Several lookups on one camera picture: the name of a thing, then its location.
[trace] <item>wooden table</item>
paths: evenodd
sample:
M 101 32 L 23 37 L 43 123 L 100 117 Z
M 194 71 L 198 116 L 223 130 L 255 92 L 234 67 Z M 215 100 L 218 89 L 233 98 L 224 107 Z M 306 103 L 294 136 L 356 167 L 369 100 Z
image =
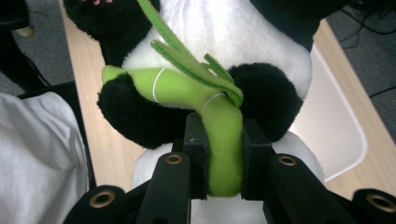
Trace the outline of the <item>wooden table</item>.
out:
M 122 137 L 103 118 L 96 105 L 104 66 L 101 50 L 61 9 L 96 182 L 128 191 L 132 185 L 134 161 L 143 149 Z M 356 189 L 363 188 L 396 195 L 396 146 L 326 21 L 318 29 L 315 44 L 351 104 L 368 141 L 365 160 L 327 182 L 326 187 L 349 199 Z

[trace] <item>green fabric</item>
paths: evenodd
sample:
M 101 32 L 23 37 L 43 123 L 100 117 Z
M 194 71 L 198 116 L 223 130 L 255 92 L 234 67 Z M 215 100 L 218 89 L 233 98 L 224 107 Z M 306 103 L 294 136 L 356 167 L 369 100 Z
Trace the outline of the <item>green fabric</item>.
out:
M 231 197 L 242 186 L 242 92 L 227 71 L 210 55 L 199 63 L 163 22 L 148 0 L 137 0 L 163 37 L 154 47 L 179 71 L 168 68 L 122 69 L 105 66 L 104 84 L 128 73 L 137 91 L 162 105 L 189 106 L 203 121 L 209 142 L 208 194 Z

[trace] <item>chair leg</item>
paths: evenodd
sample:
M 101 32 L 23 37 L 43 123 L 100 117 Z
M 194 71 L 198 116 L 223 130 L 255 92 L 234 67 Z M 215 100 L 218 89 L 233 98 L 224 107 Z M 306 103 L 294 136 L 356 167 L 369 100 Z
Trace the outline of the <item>chair leg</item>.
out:
M 21 53 L 11 32 L 0 33 L 0 71 L 24 91 L 36 91 L 46 85 L 39 77 L 39 71 Z

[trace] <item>white stitching line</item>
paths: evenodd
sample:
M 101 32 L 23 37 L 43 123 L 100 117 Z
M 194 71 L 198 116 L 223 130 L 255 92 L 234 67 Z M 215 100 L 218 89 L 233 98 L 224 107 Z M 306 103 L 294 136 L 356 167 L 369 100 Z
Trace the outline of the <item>white stitching line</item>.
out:
M 208 99 L 208 100 L 206 101 L 206 103 L 205 103 L 204 108 L 202 109 L 202 111 L 204 112 L 206 106 L 207 106 L 213 99 L 215 99 L 216 97 L 221 96 L 221 95 L 225 95 L 225 94 L 224 94 L 224 93 L 218 93 L 218 94 L 215 94 L 215 95 L 213 95 L 212 97 L 210 97 L 210 99 Z
M 160 76 L 160 74 L 163 72 L 164 69 L 165 69 L 165 68 L 161 69 L 161 71 L 160 71 L 160 72 L 157 74 L 157 76 L 155 77 L 154 83 L 152 84 L 152 97 L 154 98 L 154 100 L 155 100 L 156 103 L 159 103 L 159 101 L 158 101 L 158 99 L 157 99 L 157 96 L 155 95 L 155 87 L 156 87 L 156 85 L 157 85 L 158 77 Z

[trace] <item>panda's paw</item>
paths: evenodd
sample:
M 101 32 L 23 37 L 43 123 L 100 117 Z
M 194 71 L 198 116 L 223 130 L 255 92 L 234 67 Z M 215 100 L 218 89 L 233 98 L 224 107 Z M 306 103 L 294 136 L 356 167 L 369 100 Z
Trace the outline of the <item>panda's paw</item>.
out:
M 64 8 L 78 29 L 98 41 L 122 35 L 141 15 L 134 0 L 64 0 Z
M 182 137 L 185 120 L 190 113 L 146 100 L 137 92 L 127 74 L 106 83 L 99 93 L 98 105 L 113 128 L 148 149 Z
M 244 93 L 244 119 L 255 119 L 271 141 L 279 140 L 297 116 L 303 101 L 285 74 L 269 63 L 242 64 L 230 69 Z

